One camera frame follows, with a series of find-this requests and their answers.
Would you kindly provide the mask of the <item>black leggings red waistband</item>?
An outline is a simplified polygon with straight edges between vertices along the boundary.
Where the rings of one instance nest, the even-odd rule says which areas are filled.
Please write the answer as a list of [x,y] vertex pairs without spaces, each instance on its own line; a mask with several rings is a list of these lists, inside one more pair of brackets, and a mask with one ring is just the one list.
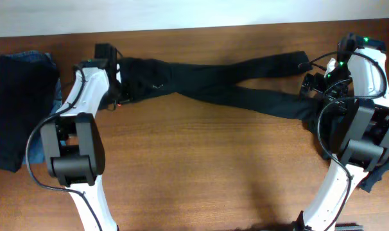
[[199,101],[253,110],[286,119],[315,119],[321,102],[313,98],[238,86],[256,78],[281,78],[310,70],[303,51],[255,58],[229,65],[169,63],[122,58],[121,83],[129,102],[179,93]]

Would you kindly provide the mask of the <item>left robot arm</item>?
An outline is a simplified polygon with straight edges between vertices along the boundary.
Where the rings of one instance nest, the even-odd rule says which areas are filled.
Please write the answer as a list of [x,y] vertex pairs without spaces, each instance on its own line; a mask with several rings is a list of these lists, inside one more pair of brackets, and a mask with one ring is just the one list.
[[94,58],[75,65],[74,85],[62,106],[39,128],[56,191],[68,193],[85,230],[118,230],[103,189],[105,150],[95,122],[99,110],[121,99],[119,51],[96,44]]

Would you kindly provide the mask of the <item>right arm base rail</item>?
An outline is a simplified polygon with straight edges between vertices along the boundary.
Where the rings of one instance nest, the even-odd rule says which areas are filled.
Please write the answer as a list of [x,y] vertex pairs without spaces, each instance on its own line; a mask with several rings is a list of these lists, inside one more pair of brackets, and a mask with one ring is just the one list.
[[364,231],[362,225],[357,224],[339,224],[334,228],[335,231]]

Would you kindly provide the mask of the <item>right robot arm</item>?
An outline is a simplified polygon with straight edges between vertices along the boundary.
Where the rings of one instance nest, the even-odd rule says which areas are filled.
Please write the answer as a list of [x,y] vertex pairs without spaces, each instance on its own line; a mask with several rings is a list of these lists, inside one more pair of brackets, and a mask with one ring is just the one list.
[[383,41],[349,33],[323,73],[307,74],[301,96],[315,91],[324,104],[316,122],[321,135],[324,115],[332,116],[329,138],[319,138],[329,170],[311,204],[292,223],[294,230],[362,230],[339,225],[356,187],[370,186],[389,170],[389,84]]

